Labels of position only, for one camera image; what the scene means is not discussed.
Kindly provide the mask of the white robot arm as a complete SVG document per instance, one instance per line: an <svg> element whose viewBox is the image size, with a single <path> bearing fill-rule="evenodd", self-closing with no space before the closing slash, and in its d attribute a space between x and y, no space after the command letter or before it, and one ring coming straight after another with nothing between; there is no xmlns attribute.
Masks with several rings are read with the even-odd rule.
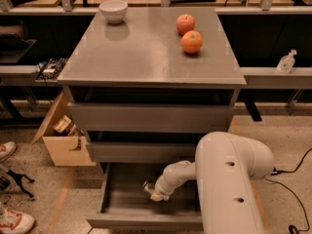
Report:
<svg viewBox="0 0 312 234"><path fill-rule="evenodd" d="M197 182L205 234L264 234L251 181L273 172L274 156L264 143L213 132L197 144L195 161L170 164L156 180L151 199L167 201L186 181Z"/></svg>

